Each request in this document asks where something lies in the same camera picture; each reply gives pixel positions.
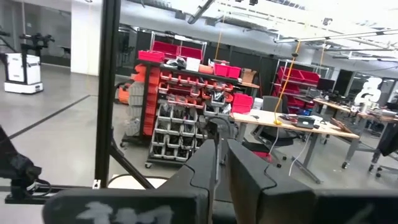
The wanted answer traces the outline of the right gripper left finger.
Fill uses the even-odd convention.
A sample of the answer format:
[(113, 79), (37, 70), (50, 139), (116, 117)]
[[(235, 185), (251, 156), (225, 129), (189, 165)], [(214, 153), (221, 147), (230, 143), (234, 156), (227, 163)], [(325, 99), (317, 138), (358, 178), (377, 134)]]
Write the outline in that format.
[(157, 212), (157, 224), (212, 224), (215, 171), (215, 144), (207, 140), (158, 188), (162, 206)]

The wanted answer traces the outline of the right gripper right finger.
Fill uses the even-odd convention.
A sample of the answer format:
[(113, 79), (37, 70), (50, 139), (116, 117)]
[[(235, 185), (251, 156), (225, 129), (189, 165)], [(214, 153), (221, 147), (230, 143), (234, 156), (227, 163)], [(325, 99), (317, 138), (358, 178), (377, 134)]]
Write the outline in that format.
[(228, 140), (226, 173), (238, 224), (310, 224), (315, 194), (305, 184)]

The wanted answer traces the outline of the black rack with red bins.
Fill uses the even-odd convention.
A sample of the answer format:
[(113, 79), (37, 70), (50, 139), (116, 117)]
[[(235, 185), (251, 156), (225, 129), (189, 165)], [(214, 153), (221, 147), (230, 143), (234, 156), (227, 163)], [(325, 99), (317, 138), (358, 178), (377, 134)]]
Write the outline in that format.
[(240, 71), (225, 62), (207, 67), (195, 58), (140, 50), (130, 79), (115, 86), (115, 101), (127, 105), (129, 116), (120, 145), (148, 145), (147, 169), (182, 165), (207, 138), (206, 118), (228, 118), (235, 93), (254, 102), (259, 86), (242, 83)]

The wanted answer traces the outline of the wooden desk with grey legs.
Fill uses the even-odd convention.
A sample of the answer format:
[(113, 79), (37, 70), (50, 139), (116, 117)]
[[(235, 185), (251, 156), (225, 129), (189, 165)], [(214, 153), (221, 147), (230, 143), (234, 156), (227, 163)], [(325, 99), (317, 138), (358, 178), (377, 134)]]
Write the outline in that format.
[[(312, 101), (319, 105), (329, 106), (337, 111), (343, 111), (345, 113), (350, 113), (350, 109), (345, 108), (344, 106), (337, 105), (336, 103), (330, 103), (330, 102), (327, 102), (325, 100), (321, 100), (318, 98), (314, 98)], [(357, 116), (359, 116), (362, 119), (376, 120), (376, 121), (379, 121), (382, 123), (398, 123), (398, 117), (392, 118), (392, 117), (388, 117), (388, 116), (376, 116), (376, 115), (367, 114), (367, 113), (358, 113)]]
[(295, 131), (303, 131), (308, 133), (310, 137), (310, 144), (307, 146), (307, 142), (305, 143), (305, 147), (301, 150), (300, 154), (297, 157), (292, 157), (292, 165), (290, 166), (289, 173), (291, 173), (293, 166), (296, 166), (303, 172), (307, 177), (312, 179), (316, 184), (321, 184), (322, 181), (309, 169), (310, 164), (312, 162), (313, 153), (315, 150), (315, 145), (318, 141), (318, 138), (321, 134), (329, 134), (331, 136), (339, 136), (344, 138), (350, 138), (358, 140), (359, 136), (353, 133), (347, 133), (338, 128), (334, 124), (330, 122), (326, 122), (325, 124), (321, 124), (319, 128), (313, 129), (305, 129), (298, 128), (292, 124), (290, 121), (283, 121), (282, 113), (269, 112), (264, 110), (254, 110), (252, 109), (249, 113), (240, 114), (240, 113), (231, 113), (230, 117), (235, 122), (239, 122), (239, 134), (238, 141), (242, 142), (244, 139), (244, 134), (246, 131), (246, 126), (248, 124), (256, 124), (261, 126), (272, 126), (277, 128), (291, 129)]

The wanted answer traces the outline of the large red storage bin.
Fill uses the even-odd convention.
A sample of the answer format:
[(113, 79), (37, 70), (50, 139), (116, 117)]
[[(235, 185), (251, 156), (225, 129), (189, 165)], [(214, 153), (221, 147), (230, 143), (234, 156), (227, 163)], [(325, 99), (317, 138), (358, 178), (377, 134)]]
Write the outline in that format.
[(235, 93), (231, 104), (232, 113), (246, 114), (251, 111), (253, 98), (243, 93)]

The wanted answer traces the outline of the grey device on desk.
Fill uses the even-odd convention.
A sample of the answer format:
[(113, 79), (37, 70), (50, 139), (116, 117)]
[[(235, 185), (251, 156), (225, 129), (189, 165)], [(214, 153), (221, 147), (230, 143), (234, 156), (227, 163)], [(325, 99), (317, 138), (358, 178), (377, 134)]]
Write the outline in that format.
[(297, 116), (296, 122), (293, 122), (292, 124), (298, 128), (313, 129), (315, 119), (310, 116)]

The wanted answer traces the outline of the grey office chair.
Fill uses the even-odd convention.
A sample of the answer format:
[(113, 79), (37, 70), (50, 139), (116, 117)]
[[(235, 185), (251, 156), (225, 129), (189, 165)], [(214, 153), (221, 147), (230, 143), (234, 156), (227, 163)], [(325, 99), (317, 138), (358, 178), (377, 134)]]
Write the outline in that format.
[[(279, 97), (276, 96), (263, 96), (262, 110), (274, 112), (275, 107), (279, 101)], [(287, 97), (283, 96), (281, 102), (277, 107), (277, 113), (289, 114), (287, 105)], [(277, 128), (272, 126), (261, 126), (258, 125), (252, 132), (254, 139), (261, 142), (264, 147), (271, 152), (272, 158), (276, 161), (280, 161), (277, 157), (278, 154), (282, 156), (282, 160), (287, 160), (287, 155), (279, 152), (276, 148), (282, 146), (290, 146), (294, 143), (294, 139), (301, 139), (305, 141), (306, 134), (304, 132), (295, 131), (291, 129)]]

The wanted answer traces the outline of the cardboard box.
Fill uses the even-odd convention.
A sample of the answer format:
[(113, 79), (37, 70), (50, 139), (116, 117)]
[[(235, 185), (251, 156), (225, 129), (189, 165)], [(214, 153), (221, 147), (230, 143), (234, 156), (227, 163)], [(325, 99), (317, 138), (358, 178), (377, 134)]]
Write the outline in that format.
[(242, 83), (246, 84), (252, 83), (256, 73), (257, 72), (255, 70), (251, 70), (249, 68), (243, 68), (241, 72)]

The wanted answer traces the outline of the black computer monitor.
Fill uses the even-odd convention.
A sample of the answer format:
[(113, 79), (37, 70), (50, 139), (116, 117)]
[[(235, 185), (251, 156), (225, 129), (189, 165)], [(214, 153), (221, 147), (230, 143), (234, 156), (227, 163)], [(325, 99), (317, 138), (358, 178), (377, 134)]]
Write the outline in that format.
[(334, 85), (335, 85), (334, 80), (330, 80), (327, 78), (319, 78), (318, 83), (317, 83), (317, 90), (320, 90), (320, 91), (332, 90)]

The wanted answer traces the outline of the black office chair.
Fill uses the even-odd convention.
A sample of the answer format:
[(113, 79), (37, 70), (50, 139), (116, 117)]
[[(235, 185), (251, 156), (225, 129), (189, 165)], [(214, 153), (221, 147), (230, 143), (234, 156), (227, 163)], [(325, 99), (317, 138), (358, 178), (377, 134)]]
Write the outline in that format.
[[(388, 157), (395, 152), (398, 154), (398, 123), (389, 123), (374, 151), (368, 171), (374, 169), (381, 156)], [(379, 165), (376, 169), (376, 178), (381, 177), (382, 173), (394, 174), (398, 178), (398, 168)]]

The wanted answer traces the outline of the white-based mobile robot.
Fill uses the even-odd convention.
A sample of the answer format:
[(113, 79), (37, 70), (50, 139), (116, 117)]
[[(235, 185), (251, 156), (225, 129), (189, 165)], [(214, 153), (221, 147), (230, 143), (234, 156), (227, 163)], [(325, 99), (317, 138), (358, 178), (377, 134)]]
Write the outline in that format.
[(5, 46), (12, 51), (11, 53), (0, 52), (0, 61), (4, 64), (6, 78), (4, 91), (26, 95), (42, 92), (44, 84), (41, 81), (41, 50), (48, 48), (49, 42), (55, 42), (55, 40), (50, 34), (22, 34), (19, 36), (20, 39), (30, 40), (32, 43), (21, 43), (21, 51), (17, 52), (4, 39), (10, 36), (10, 33), (0, 31), (2, 42), (0, 46)]

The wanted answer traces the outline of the black table rig frame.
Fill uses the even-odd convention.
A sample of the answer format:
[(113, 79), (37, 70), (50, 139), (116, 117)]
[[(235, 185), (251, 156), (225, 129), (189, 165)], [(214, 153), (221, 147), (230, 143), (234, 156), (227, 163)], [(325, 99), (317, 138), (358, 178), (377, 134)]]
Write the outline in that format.
[[(103, 0), (94, 179), (101, 180), (101, 189), (108, 186), (109, 160), (113, 158), (144, 189), (153, 189), (153, 185), (123, 156), (113, 136), (114, 73), (120, 13), (121, 0)], [(0, 192), (6, 193), (6, 204), (43, 205), (60, 192), (74, 188), (72, 185), (53, 185), (40, 179), (41, 167), (19, 153), (11, 139), (0, 125), (0, 179), (10, 181), (8, 186), (0, 185)]]

